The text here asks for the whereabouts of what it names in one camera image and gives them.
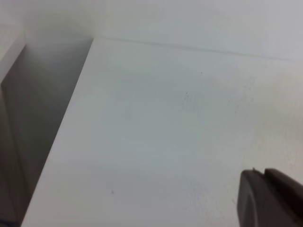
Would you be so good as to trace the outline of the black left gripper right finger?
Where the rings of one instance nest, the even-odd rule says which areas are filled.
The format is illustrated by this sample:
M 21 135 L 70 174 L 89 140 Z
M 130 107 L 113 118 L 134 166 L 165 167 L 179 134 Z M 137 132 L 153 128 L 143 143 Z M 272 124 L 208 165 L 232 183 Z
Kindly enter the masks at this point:
M 289 202 L 303 201 L 302 184 L 276 169 L 265 169 L 264 174 L 283 199 Z

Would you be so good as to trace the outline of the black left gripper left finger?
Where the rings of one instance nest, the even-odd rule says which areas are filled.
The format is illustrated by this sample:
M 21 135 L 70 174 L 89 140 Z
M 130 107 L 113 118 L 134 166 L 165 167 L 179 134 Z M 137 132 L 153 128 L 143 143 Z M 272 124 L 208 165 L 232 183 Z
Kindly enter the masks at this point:
M 244 170 L 240 177 L 237 214 L 241 227 L 301 227 L 303 202 L 286 201 L 264 173 Z

